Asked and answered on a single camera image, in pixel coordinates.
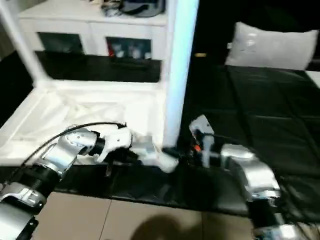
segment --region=pillow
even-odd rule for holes
[[[264,31],[237,22],[226,65],[304,70],[316,48],[318,31]]]

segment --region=cabinet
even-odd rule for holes
[[[48,50],[42,33],[52,41],[74,41],[84,54],[108,56],[108,37],[150,40],[151,58],[163,60],[166,49],[167,15],[150,18],[105,17],[98,5],[82,0],[48,0],[19,15],[19,21],[34,51]]]

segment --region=tan floor tile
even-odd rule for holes
[[[98,240],[111,200],[52,193],[32,240]]]
[[[252,224],[248,218],[219,213],[203,213],[204,240],[250,240]]]
[[[200,212],[113,200],[100,240],[201,240]]]

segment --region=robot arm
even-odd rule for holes
[[[224,144],[220,152],[213,152],[215,134],[207,118],[199,116],[189,126],[198,150],[193,156],[200,158],[204,168],[211,159],[228,171],[235,179],[246,202],[253,235],[257,240],[299,240],[296,227],[282,214],[283,199],[271,168],[253,152],[239,144]]]
[[[47,202],[48,196],[63,179],[78,155],[96,157],[102,162],[119,148],[128,149],[132,134],[126,127],[100,137],[98,132],[80,128],[59,138],[21,176],[0,192],[0,240],[29,240],[38,225],[34,215]]]
[[[273,171],[242,145],[224,144],[221,167],[241,189],[257,240],[299,240],[296,227],[282,214],[280,187]]]
[[[202,159],[203,166],[210,166],[210,157],[219,157],[221,167],[235,177],[248,207],[255,239],[300,239],[295,226],[288,224],[281,213],[280,188],[273,171],[241,145],[225,144],[220,154],[217,154],[210,152],[214,139],[204,136],[203,140],[208,141],[203,143],[201,151],[202,158],[205,158]],[[145,144],[142,145],[132,147],[132,134],[126,127],[104,138],[101,138],[98,132],[86,128],[61,136],[30,168],[25,168],[16,181],[6,185],[0,192],[0,240],[31,239],[38,225],[34,215],[42,210],[48,196],[74,164],[78,155],[94,156],[96,162],[100,163],[110,152],[119,148],[131,147],[134,152],[140,154],[138,159],[141,156],[144,156],[144,159],[150,156],[158,159],[163,154],[155,155],[152,147],[148,144],[147,147]],[[147,149],[148,154],[141,155],[142,149]],[[176,161],[167,156],[164,159],[169,164],[162,169],[173,170]]]

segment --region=white pillar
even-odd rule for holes
[[[175,19],[169,14],[167,32],[171,42],[167,47],[171,54],[166,58],[163,79],[166,88],[163,146],[166,147],[176,144],[180,132],[198,6],[199,0],[176,0]]]

